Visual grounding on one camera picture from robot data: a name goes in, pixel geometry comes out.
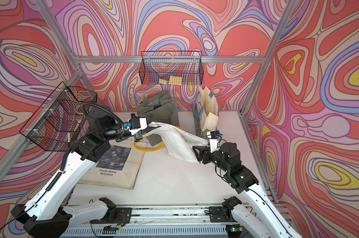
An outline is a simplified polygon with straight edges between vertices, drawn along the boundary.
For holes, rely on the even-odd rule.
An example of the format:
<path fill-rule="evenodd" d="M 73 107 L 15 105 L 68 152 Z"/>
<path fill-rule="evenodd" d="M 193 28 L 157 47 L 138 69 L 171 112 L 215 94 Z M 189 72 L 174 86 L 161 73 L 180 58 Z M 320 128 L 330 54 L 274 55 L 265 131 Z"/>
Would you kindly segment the white bag yellow handles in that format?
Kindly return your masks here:
<path fill-rule="evenodd" d="M 160 122 L 151 122 L 149 125 L 145 123 L 139 129 L 128 129 L 128 131 L 132 136 L 140 131 L 145 131 L 145 135 L 159 135 L 171 157 L 188 163 L 199 164 L 196 154 L 192 149 L 194 146 L 203 148 L 209 145 L 206 139 L 190 134 L 173 125 Z"/>

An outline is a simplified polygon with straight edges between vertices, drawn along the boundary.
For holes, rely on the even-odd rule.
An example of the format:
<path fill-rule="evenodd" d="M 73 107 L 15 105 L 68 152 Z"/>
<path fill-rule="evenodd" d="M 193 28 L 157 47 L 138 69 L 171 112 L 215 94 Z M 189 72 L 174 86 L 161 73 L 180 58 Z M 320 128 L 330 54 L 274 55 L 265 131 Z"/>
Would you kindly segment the cream canvas tote bag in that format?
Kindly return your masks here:
<path fill-rule="evenodd" d="M 136 149 L 132 140 L 110 141 L 110 145 L 78 183 L 133 190 L 145 152 Z"/>

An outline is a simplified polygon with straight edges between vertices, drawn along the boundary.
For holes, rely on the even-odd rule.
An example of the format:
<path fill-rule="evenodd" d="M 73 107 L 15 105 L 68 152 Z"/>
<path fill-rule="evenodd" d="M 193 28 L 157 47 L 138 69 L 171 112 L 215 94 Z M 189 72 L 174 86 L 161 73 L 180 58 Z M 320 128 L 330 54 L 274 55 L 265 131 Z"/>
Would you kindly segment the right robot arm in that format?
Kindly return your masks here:
<path fill-rule="evenodd" d="M 242 164 L 235 143 L 225 142 L 214 151 L 210 146 L 193 146 L 192 149 L 199 162 L 212 163 L 215 169 L 225 171 L 222 180 L 235 189 L 256 213 L 256 216 L 252 215 L 242 201 L 233 196 L 222 203 L 228 220 L 238 222 L 255 238 L 301 237 L 270 201 L 256 176 Z"/>

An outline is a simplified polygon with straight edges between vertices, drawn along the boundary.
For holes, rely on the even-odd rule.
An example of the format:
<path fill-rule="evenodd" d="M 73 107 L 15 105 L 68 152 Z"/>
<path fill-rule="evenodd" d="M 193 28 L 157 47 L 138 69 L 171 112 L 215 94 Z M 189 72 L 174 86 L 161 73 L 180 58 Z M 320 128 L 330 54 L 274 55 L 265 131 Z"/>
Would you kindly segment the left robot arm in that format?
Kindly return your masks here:
<path fill-rule="evenodd" d="M 81 103 L 80 110 L 89 123 L 85 135 L 67 149 L 59 170 L 37 195 L 11 211 L 34 238 L 58 238 L 66 229 L 90 221 L 114 223 L 117 206 L 106 197 L 74 207 L 62 203 L 82 176 L 110 149 L 111 140 L 121 142 L 133 137 L 139 142 L 154 129 L 145 118 L 132 114 L 123 122 L 108 107 L 93 102 Z"/>

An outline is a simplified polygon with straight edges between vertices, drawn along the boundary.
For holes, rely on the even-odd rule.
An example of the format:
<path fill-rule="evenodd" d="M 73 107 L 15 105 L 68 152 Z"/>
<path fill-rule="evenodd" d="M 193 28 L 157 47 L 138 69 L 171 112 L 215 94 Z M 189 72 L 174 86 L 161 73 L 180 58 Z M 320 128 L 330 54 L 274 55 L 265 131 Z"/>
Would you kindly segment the olive green fabric bag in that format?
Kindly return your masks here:
<path fill-rule="evenodd" d="M 143 99 L 137 106 L 137 115 L 146 118 L 147 124 L 160 122 L 180 126 L 177 100 L 170 97 L 170 91 L 158 92 L 151 98 Z"/>

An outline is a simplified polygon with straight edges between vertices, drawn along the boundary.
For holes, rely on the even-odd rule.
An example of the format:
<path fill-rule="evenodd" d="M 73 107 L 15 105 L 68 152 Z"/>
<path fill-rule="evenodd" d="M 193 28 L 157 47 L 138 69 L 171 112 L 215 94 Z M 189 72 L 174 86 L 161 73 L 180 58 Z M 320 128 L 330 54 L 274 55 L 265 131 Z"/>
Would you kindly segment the yellow sticky notes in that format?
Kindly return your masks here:
<path fill-rule="evenodd" d="M 180 76 L 169 76 L 167 79 L 160 79 L 159 84 L 163 85 L 182 85 L 182 77 Z"/>

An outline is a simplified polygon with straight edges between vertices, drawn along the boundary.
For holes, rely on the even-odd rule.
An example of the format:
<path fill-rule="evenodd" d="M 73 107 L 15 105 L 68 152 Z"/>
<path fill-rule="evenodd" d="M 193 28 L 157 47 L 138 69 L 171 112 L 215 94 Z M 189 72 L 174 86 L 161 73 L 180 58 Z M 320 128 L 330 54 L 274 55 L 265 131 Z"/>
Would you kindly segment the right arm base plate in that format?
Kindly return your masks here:
<path fill-rule="evenodd" d="M 238 216 L 238 212 L 244 216 L 248 215 L 249 210 L 243 204 L 238 204 L 232 209 L 228 209 L 226 206 L 210 206 L 204 211 L 209 216 L 211 223 L 237 223 L 233 218 L 233 212 L 236 213 L 236 216 Z"/>

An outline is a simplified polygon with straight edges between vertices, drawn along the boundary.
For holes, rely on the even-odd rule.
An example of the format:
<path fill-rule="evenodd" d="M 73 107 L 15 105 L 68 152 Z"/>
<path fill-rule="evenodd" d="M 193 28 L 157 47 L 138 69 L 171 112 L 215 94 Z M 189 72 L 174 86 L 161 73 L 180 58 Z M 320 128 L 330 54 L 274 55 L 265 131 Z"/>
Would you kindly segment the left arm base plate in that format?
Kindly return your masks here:
<path fill-rule="evenodd" d="M 107 211 L 104 218 L 100 220 L 92 220 L 91 224 L 117 224 L 123 225 L 128 224 L 131 220 L 132 208 L 130 207 L 117 207 L 111 208 Z"/>

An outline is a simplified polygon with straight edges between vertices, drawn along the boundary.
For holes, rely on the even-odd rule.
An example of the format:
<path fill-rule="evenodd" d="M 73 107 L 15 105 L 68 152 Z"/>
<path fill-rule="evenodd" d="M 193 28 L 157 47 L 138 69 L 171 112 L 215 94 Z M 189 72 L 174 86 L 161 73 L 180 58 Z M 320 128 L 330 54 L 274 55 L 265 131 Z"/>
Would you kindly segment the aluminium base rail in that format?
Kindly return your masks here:
<path fill-rule="evenodd" d="M 243 203 L 256 216 L 248 203 Z M 117 205 L 132 208 L 128 224 L 91 224 L 84 222 L 64 231 L 64 238 L 176 238 L 253 236 L 241 224 L 211 223 L 204 211 L 219 204 Z"/>

